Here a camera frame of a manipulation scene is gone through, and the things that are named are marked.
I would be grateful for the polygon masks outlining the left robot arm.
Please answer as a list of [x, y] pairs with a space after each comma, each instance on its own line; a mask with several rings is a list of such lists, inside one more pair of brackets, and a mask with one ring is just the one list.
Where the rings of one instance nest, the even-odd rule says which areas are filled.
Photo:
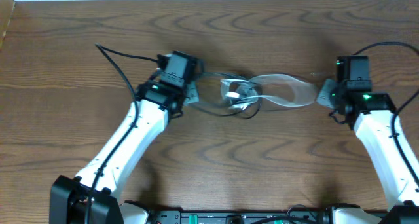
[[101, 151], [75, 177], [59, 176], [50, 190], [49, 223], [146, 223], [148, 211], [120, 202], [128, 178], [172, 118], [182, 115], [195, 80], [196, 60], [174, 57], [137, 90]]

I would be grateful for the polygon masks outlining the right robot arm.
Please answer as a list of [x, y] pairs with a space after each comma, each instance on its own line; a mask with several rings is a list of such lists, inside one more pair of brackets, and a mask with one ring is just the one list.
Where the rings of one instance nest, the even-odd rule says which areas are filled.
[[384, 217], [370, 214], [355, 204], [332, 204], [318, 223], [418, 224], [418, 159], [401, 127], [397, 110], [385, 92], [351, 91], [345, 81], [327, 79], [316, 100], [345, 116], [373, 163], [387, 202]]

